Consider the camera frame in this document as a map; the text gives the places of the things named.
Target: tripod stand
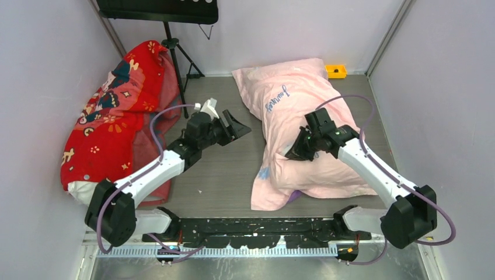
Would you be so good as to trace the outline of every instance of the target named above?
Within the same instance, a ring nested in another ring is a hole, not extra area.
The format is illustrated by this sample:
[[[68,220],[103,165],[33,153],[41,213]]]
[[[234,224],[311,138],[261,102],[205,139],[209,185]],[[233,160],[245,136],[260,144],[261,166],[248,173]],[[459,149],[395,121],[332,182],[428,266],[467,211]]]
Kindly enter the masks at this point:
[[[163,26],[165,27],[165,34],[167,39],[162,41],[162,45],[170,50],[170,56],[172,57],[173,67],[175,68],[175,75],[177,77],[177,85],[179,86],[180,99],[182,104],[186,104],[186,99],[184,97],[184,93],[186,92],[186,87],[189,79],[199,79],[200,77],[204,77],[203,73],[199,70],[198,66],[194,63],[194,61],[187,55],[186,51],[180,46],[179,39],[172,38],[172,34],[170,32],[170,26],[168,22],[163,22]],[[182,78],[180,76],[179,64],[177,63],[177,55],[175,54],[175,47],[179,49],[179,51],[186,57],[189,61],[189,71],[186,75],[186,83],[182,85]],[[191,74],[191,70],[196,69],[197,74]],[[184,107],[184,117],[189,118],[189,113],[187,112],[187,107]]]
[[[179,39],[172,38],[169,22],[195,23],[198,25],[214,24],[218,21],[217,0],[209,0],[208,2],[206,0],[96,0],[96,2],[100,8],[100,15],[105,18],[163,22],[167,39],[162,41],[162,45],[170,50],[170,56],[172,57],[175,75],[177,77],[180,98],[182,103],[186,104],[184,92],[186,91],[189,79],[198,79],[204,77],[204,75],[193,60],[186,54],[185,50],[179,45]],[[182,79],[180,77],[175,47],[177,47],[189,63],[191,63],[184,85],[182,85]],[[191,74],[193,67],[196,69],[197,73]],[[187,108],[184,108],[184,116],[189,118]]]

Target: purple fabric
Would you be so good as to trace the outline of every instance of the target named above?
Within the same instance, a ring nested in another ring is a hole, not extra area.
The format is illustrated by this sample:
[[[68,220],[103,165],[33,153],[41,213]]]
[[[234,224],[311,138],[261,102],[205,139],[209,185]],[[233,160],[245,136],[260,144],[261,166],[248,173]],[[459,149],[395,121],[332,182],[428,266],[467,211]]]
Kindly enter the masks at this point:
[[[293,191],[287,203],[293,202],[294,200],[298,199],[300,196],[302,196],[302,191]]]

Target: pink pillow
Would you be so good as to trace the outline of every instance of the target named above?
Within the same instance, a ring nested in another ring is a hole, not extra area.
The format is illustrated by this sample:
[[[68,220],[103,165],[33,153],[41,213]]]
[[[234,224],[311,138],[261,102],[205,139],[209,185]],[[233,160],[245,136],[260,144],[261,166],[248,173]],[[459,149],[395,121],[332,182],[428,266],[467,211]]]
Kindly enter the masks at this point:
[[[291,61],[232,72],[249,111],[262,120],[266,147],[263,164],[253,183],[251,209],[272,211],[283,207],[292,192],[301,190],[316,198],[376,195],[350,167],[331,154],[319,152],[314,161],[288,160],[304,115],[332,97],[340,96],[327,79],[321,59]],[[343,99],[325,108],[337,126],[358,130]]]

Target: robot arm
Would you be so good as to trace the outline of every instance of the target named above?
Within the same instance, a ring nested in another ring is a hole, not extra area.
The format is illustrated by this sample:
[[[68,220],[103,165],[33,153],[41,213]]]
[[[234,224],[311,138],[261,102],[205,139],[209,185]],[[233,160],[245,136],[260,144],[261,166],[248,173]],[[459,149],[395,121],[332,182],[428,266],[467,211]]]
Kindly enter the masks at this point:
[[[251,129],[229,113],[219,117],[215,111],[217,101],[209,99],[200,112],[187,122],[182,136],[172,142],[167,150],[137,172],[115,181],[100,182],[93,193],[85,223],[96,231],[100,211],[109,197],[117,192],[104,211],[102,237],[112,246],[125,243],[134,234],[164,233],[173,236],[171,223],[178,219],[165,208],[137,211],[136,207],[164,182],[185,172],[201,159],[203,149],[219,144],[225,146],[246,135]]]
[[[418,188],[403,178],[365,143],[361,144],[359,134],[351,127],[337,128],[324,108],[305,117],[308,126],[301,127],[296,142],[285,156],[293,160],[313,160],[319,150],[331,153],[355,170],[385,204],[386,209],[352,205],[335,213],[334,219],[343,230],[382,234],[392,245],[403,249],[437,227],[436,210],[401,187],[408,186],[436,203],[436,194],[429,186]],[[393,181],[380,167],[400,182]]]

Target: red patterned fabric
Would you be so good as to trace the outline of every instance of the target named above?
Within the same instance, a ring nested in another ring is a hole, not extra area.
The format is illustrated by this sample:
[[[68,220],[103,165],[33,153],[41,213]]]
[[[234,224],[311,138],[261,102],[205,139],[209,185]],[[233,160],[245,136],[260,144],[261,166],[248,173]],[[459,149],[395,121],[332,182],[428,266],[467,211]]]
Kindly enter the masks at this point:
[[[167,49],[146,41],[131,50],[89,100],[69,136],[61,166],[67,191],[73,181],[116,181],[158,156],[149,131],[150,115],[178,103],[177,79]],[[167,112],[155,126],[160,133],[179,118]],[[153,196],[165,202],[170,182]]]

